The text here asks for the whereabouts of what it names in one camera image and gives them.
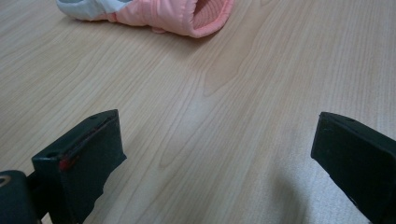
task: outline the pink shoe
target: pink shoe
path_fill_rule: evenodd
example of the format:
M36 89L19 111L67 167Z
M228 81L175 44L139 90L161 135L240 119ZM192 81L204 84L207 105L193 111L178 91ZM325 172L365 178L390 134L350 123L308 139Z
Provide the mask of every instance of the pink shoe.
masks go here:
M202 37L219 30L233 0L57 0L59 9L84 21L109 20L154 32Z

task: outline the wooden table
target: wooden table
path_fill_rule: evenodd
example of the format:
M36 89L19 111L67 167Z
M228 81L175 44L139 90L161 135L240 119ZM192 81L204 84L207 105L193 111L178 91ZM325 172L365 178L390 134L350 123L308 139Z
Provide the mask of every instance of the wooden table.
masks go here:
M236 0L192 39L2 1L0 170L117 108L128 160L85 223L368 223L310 150L321 111L396 138L395 12Z

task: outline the pink fabric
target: pink fabric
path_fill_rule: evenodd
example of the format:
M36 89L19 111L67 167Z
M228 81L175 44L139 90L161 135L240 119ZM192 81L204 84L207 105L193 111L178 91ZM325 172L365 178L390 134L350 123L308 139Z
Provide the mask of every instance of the pink fabric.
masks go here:
M132 26L150 25L179 35L202 37L219 30L228 20L233 0L134 0L121 10L94 19Z

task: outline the black plastic piece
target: black plastic piece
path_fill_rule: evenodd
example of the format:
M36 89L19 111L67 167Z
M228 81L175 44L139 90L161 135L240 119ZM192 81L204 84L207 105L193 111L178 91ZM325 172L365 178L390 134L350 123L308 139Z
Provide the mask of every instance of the black plastic piece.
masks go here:
M28 178L15 173L13 194L4 190L6 186L0 188L2 210L7 206L30 222L19 222L8 216L13 213L0 211L0 223L37 223L48 212L55 224L82 223L103 194L110 173L125 159L117 110L83 120L33 156L35 171Z
M311 157L373 223L396 223L396 142L354 119L322 112Z

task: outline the light wood surface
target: light wood surface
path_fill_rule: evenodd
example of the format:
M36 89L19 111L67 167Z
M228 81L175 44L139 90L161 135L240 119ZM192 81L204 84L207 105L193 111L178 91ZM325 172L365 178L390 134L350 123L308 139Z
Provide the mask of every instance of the light wood surface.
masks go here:
M85 223L368 223L310 150L321 111L396 138L395 12L236 0L192 39L1 1L0 170L117 108L128 160Z

